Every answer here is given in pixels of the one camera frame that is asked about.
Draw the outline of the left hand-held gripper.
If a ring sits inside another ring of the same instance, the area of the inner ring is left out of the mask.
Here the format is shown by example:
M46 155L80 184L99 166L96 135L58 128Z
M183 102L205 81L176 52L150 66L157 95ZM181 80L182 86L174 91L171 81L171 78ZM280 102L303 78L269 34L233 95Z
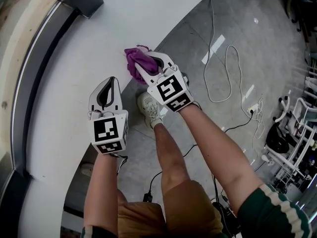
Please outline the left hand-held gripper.
M116 77L109 77L96 87L89 97L89 108L87 125L91 145L104 155L124 151L128 135L128 112L121 110L121 91Z

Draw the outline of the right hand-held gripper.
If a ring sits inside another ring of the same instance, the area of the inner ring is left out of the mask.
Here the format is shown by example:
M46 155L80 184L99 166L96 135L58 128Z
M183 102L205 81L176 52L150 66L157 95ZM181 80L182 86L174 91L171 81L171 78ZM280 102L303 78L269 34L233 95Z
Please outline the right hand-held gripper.
M146 84L150 85L147 92L159 104L173 112L178 112L193 103L194 99L188 84L178 66L174 65L172 59L167 54L153 51L148 52L148 56L155 60L164 73L160 75L160 71L158 71L158 73L153 75L144 70L138 63L135 63L139 74Z

